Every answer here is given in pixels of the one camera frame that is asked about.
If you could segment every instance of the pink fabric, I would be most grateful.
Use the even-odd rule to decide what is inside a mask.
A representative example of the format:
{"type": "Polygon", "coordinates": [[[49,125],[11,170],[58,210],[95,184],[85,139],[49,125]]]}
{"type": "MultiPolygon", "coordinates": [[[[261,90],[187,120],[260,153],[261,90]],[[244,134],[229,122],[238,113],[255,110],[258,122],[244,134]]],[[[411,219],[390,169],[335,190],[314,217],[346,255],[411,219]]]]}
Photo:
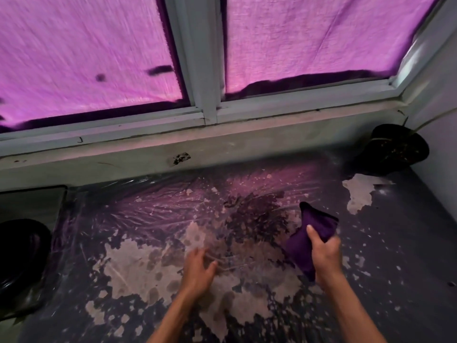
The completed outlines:
{"type": "Polygon", "coordinates": [[[8,125],[183,98],[156,0],[0,0],[0,62],[8,125]]]}
{"type": "Polygon", "coordinates": [[[394,75],[434,2],[227,0],[226,92],[304,74],[394,75]]]}

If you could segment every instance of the wrinkled plastic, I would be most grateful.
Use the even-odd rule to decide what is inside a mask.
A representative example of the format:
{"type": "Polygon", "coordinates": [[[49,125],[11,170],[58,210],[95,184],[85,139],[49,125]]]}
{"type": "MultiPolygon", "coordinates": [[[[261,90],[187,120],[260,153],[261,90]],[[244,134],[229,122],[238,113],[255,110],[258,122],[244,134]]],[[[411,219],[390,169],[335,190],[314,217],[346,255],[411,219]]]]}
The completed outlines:
{"type": "Polygon", "coordinates": [[[281,249],[300,226],[300,201],[325,209],[317,197],[332,182],[322,179],[333,171],[326,163],[289,156],[70,191],[54,233],[49,301],[20,342],[145,341],[196,245],[222,263],[213,299],[199,302],[180,342],[339,341],[322,292],[310,291],[281,249]]]}

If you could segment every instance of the white window frame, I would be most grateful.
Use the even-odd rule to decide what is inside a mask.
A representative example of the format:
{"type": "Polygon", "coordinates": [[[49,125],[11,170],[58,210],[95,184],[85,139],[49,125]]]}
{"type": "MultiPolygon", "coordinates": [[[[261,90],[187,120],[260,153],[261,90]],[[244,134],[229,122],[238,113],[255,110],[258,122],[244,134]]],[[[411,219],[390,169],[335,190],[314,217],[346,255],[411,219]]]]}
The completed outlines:
{"type": "Polygon", "coordinates": [[[219,0],[165,4],[191,107],[3,133],[0,156],[399,98],[457,29],[457,0],[444,0],[395,77],[221,102],[225,72],[219,0]]]}

